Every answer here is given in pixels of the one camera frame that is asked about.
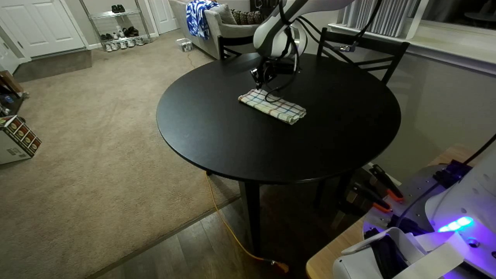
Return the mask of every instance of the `chair backrest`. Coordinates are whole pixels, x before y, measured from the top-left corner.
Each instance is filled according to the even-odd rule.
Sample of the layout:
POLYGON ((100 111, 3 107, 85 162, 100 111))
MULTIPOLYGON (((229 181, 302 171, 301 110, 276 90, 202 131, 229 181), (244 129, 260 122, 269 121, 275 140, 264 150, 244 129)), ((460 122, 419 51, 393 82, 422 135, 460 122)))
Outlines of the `chair backrest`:
POLYGON ((227 54, 229 52, 233 55, 239 56, 241 53, 228 49, 226 46, 242 46, 247 44, 253 44, 253 36, 241 37, 241 38, 224 38, 222 36, 218 36, 217 40, 219 42, 219 58, 220 60, 224 60, 231 55, 227 54))
MULTIPOLYGON (((340 43, 340 44, 346 44, 346 45, 352 45, 353 42, 355 41, 355 36, 353 35, 348 35, 348 34, 342 34, 342 33, 335 33, 331 31, 327 31, 327 28, 322 28, 322 35, 320 37, 320 42, 317 50, 317 56, 322 56, 322 53, 326 54, 329 57, 332 57, 332 55, 326 51, 324 48, 325 42, 335 42, 335 43, 340 43)), ((360 48, 365 48, 365 49, 370 49, 374 50, 377 52, 382 52, 385 54, 391 55, 390 57, 386 58, 380 58, 380 59, 374 59, 374 60, 369 60, 369 61, 362 61, 362 62, 353 62, 351 61, 348 57, 346 57, 342 53, 337 53, 338 56, 346 60, 348 63, 354 64, 356 66, 362 66, 362 65, 370 65, 370 64, 376 64, 376 63, 384 63, 384 62, 390 62, 388 65, 382 65, 382 66, 375 66, 375 67, 368 67, 368 68, 362 68, 363 70, 366 71, 373 71, 373 70, 387 70, 384 76, 382 77, 382 82, 386 83, 389 81, 391 76, 394 73, 394 70, 398 66, 398 64, 401 61, 401 58, 406 52, 406 49, 410 43, 408 42, 385 42, 385 41, 379 41, 379 40, 374 40, 370 38, 360 38, 360 41, 358 43, 358 47, 360 48)))

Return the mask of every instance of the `plaid dish towel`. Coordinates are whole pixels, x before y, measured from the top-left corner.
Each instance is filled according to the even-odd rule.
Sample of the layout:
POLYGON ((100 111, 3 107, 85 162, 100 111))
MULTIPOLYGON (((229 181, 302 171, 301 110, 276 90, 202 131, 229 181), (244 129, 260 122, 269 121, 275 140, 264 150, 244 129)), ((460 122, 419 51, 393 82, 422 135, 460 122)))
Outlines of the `plaid dish towel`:
POLYGON ((266 94, 263 89, 252 89, 247 94, 239 96, 238 101, 291 125, 307 114, 306 109, 283 99, 273 103, 266 102, 266 94))

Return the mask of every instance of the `orange extension cord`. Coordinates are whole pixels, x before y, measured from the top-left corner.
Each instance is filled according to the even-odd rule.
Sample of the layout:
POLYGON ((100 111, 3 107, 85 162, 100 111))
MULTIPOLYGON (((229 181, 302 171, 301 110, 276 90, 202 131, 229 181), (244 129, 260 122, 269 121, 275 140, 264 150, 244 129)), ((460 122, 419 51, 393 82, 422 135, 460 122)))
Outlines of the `orange extension cord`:
POLYGON ((282 271, 284 273, 287 273, 289 271, 289 267, 288 265, 284 264, 284 263, 281 263, 281 262, 277 262, 277 261, 274 261, 274 260, 269 260, 269 259, 264 259, 264 258, 261 258, 261 257, 257 257, 255 255, 253 255, 252 253, 250 253, 242 244, 241 242, 238 240, 238 238, 236 237, 236 235, 234 234, 233 230, 231 229, 231 227, 227 224, 227 222, 225 221, 224 217, 222 217, 222 214, 219 212, 219 209, 217 208, 217 203, 215 202, 215 198, 214 198, 214 192, 212 190, 212 185, 210 185, 210 179, 208 179, 208 175, 207 173, 205 172, 205 177, 207 179, 207 183, 208 183, 208 188, 210 188, 210 195, 212 195, 212 201, 214 202, 214 206, 215 206, 215 210, 217 211, 217 214, 219 214, 219 217, 220 219, 222 220, 222 222, 224 223, 224 225, 226 225, 226 228, 227 230, 231 233, 231 235, 234 237, 234 239, 236 239, 236 242, 239 244, 239 246, 243 249, 243 251, 245 253, 247 253, 250 257, 254 258, 254 259, 257 259, 259 261, 264 261, 264 262, 268 262, 270 263, 271 265, 277 265, 280 269, 282 269, 282 271))

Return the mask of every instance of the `window sill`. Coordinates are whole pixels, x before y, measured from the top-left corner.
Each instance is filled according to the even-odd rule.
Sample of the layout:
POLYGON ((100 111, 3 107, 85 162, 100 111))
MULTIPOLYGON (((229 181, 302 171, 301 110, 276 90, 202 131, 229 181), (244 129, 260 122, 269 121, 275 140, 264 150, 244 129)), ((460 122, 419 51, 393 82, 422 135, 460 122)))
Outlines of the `window sill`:
MULTIPOLYGON (((330 23, 332 29, 358 33, 359 30, 346 27, 342 24, 330 23)), ((449 41, 441 41, 433 38, 419 36, 417 34, 412 39, 393 38, 375 33, 366 32, 365 36, 375 37, 383 40, 395 42, 409 42, 410 47, 407 53, 427 57, 434 60, 443 61, 453 65, 478 70, 496 75, 496 53, 486 48, 476 48, 476 42, 469 42, 468 45, 457 44, 449 41)))

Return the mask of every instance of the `white door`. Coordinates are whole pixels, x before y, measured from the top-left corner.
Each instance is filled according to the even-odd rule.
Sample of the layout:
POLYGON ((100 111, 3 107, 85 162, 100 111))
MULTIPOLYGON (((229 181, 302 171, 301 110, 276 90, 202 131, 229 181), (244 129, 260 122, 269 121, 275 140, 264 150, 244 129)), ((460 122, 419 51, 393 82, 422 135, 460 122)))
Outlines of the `white door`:
POLYGON ((178 28, 176 16, 172 13, 168 0, 150 0, 150 8, 152 9, 159 34, 178 28))
POLYGON ((9 73, 14 73, 19 66, 19 58, 12 52, 8 45, 0 38, 0 69, 3 68, 9 73))
POLYGON ((60 0, 0 0, 0 18, 31 57, 84 47, 60 0))

